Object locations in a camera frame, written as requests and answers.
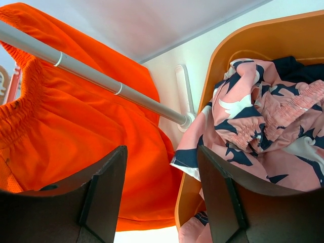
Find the orange laundry bin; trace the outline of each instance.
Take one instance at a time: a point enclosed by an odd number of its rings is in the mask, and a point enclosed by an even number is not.
[[[199,112],[210,101],[214,85],[223,79],[229,63],[237,58],[273,60],[294,56],[305,64],[324,63],[324,10],[262,21],[238,29],[223,40],[212,54]],[[197,212],[205,210],[199,195],[201,184],[183,174],[175,208],[179,229]]]

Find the fabric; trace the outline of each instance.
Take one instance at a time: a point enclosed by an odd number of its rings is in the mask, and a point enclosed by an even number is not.
[[[159,101],[143,66],[26,4],[0,8],[0,20]],[[0,188],[39,190],[128,147],[117,230],[175,224],[182,173],[159,116],[52,64],[2,43],[22,68],[22,95],[0,106]]]
[[[282,80],[307,84],[311,84],[319,79],[324,80],[323,63],[304,66],[292,56],[275,59],[272,62]]]
[[[324,185],[324,82],[283,81],[274,63],[230,63],[213,98],[185,132],[171,165],[200,180],[197,147],[271,183],[301,191]],[[180,242],[212,242],[201,213],[179,231]]]
[[[179,243],[212,243],[206,212],[199,212],[184,223],[179,230]]]

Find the white rod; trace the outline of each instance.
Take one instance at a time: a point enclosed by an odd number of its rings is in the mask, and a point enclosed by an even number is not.
[[[140,92],[110,78],[109,76],[91,68],[73,57],[66,55],[43,42],[27,35],[26,33],[0,21],[0,40],[17,47],[25,52],[37,56],[50,63],[58,64],[58,67],[69,71],[79,77],[91,81],[105,89],[138,104],[155,113],[172,120],[180,125],[188,125],[191,118],[181,115],[157,101],[141,94]]]

